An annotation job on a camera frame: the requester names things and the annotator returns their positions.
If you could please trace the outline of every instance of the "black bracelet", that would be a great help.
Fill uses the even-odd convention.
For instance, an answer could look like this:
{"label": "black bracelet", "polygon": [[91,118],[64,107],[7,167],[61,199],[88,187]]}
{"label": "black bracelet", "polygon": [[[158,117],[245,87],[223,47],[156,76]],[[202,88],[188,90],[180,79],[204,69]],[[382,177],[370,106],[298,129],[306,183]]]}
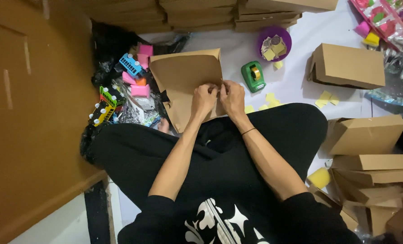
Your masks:
{"label": "black bracelet", "polygon": [[249,131],[247,131],[247,132],[244,132],[244,133],[241,134],[241,136],[243,136],[243,135],[247,134],[248,132],[250,132],[250,131],[252,131],[252,130],[255,130],[255,129],[256,129],[256,128],[253,128],[253,129],[251,129],[251,130],[249,130]]}

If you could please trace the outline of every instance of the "blue toy bus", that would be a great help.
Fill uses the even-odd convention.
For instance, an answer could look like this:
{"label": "blue toy bus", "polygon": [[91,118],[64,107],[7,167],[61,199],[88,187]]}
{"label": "blue toy bus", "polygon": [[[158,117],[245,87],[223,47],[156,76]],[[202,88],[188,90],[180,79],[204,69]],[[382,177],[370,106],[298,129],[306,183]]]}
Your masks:
{"label": "blue toy bus", "polygon": [[140,62],[135,61],[130,53],[125,53],[119,62],[128,70],[128,74],[135,79],[142,78],[145,74],[145,70],[141,67]]}

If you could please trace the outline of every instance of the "green tape dispenser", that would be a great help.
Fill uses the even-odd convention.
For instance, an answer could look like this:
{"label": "green tape dispenser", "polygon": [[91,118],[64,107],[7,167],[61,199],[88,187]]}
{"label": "green tape dispenser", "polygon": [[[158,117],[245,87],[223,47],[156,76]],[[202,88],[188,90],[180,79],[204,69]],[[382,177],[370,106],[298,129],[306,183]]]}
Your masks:
{"label": "green tape dispenser", "polygon": [[265,88],[266,83],[263,79],[262,67],[259,61],[252,61],[242,66],[241,73],[251,93],[258,92]]}

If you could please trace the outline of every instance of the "black pants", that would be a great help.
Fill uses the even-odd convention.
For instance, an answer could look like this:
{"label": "black pants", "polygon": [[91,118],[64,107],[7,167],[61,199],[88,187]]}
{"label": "black pants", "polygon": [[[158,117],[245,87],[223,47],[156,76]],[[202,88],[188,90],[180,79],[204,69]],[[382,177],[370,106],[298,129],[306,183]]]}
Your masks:
{"label": "black pants", "polygon": [[[250,113],[248,117],[305,180],[325,139],[325,116],[313,105],[291,103]],[[177,140],[142,125],[109,125],[93,143],[95,160],[121,191],[143,209],[143,201]],[[224,117],[203,123],[176,203],[239,195],[244,191],[256,197],[271,193],[232,121]]]}

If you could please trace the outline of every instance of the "wooden door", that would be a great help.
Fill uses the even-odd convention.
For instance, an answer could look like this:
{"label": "wooden door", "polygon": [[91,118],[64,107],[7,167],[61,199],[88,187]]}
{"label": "wooden door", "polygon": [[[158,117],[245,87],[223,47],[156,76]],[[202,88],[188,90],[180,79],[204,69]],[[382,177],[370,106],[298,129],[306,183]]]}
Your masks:
{"label": "wooden door", "polygon": [[90,21],[63,0],[30,1],[0,0],[0,243],[106,177],[79,155],[99,97]]}

